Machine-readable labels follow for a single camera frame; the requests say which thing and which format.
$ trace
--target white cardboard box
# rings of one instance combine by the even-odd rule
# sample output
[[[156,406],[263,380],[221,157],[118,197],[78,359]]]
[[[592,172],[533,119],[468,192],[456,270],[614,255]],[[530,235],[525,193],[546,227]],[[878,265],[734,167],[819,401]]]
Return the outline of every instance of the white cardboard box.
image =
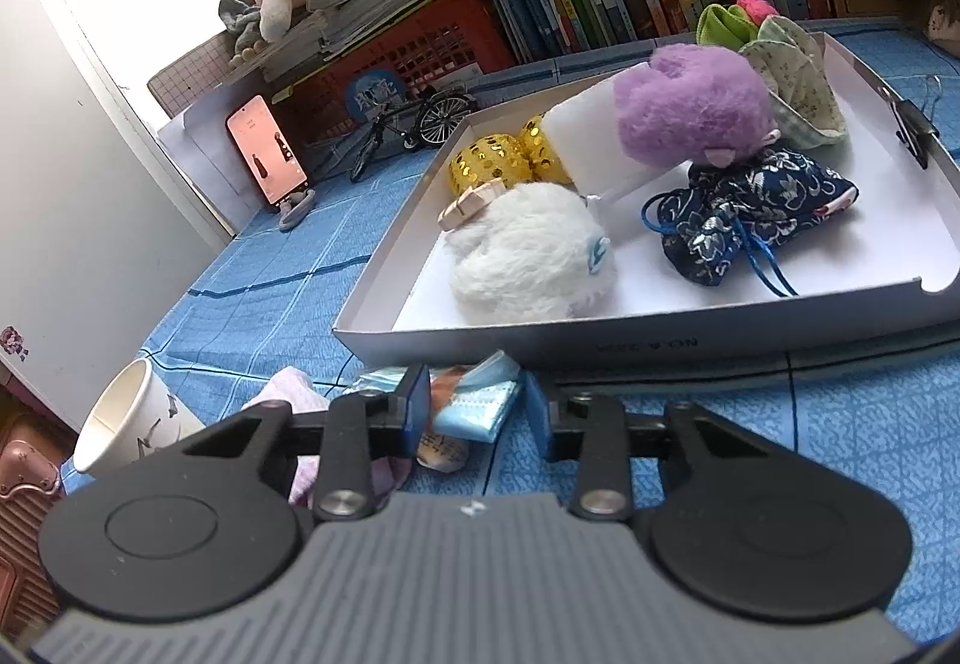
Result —
[[[616,290],[593,316],[464,324],[437,224],[452,199],[446,164],[481,136],[520,131],[530,116],[603,78],[597,76],[465,119],[377,247],[335,335],[369,366],[476,362],[503,349],[526,367],[592,370],[769,354],[958,319],[960,170],[939,143],[921,169],[896,138],[896,118],[874,89],[880,78],[834,39],[817,39],[853,143],[811,154],[853,180],[860,199],[776,252],[800,296],[776,298],[746,260],[719,287],[695,285],[674,271],[659,236],[640,223],[640,207],[652,194],[686,184],[685,167],[678,167],[616,205]]]

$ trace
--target plastic basket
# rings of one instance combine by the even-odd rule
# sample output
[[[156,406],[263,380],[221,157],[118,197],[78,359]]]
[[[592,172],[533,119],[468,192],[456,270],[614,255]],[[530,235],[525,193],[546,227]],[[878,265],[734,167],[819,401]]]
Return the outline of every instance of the plastic basket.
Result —
[[[515,65],[491,0],[433,0],[367,42],[299,81],[277,103],[284,130],[305,142],[357,127],[347,111],[349,84],[371,68],[388,68],[419,92],[448,73],[476,63],[483,73]]]

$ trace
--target fluffy purple ball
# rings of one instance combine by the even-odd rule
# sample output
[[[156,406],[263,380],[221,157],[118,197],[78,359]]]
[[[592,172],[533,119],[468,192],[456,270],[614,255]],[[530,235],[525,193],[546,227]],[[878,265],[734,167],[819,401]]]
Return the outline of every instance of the fluffy purple ball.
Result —
[[[704,154],[710,151],[749,158],[774,128],[766,83],[726,47],[657,49],[649,68],[635,66],[614,78],[613,97],[624,150],[664,169],[687,160],[715,163]]]

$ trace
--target white wall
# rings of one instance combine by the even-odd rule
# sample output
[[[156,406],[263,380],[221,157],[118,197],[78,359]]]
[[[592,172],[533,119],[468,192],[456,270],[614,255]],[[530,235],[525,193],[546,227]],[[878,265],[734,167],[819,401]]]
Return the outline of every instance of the white wall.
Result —
[[[41,0],[0,1],[0,329],[30,350],[0,359],[78,428],[224,237],[157,184]]]

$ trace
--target blue round sticker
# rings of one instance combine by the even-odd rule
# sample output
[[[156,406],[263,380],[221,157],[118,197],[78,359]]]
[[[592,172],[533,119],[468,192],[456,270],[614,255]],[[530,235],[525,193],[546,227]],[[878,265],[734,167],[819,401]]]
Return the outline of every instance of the blue round sticker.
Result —
[[[388,68],[372,68],[347,85],[347,111],[357,122],[376,116],[376,108],[392,98],[406,95],[405,82]]]

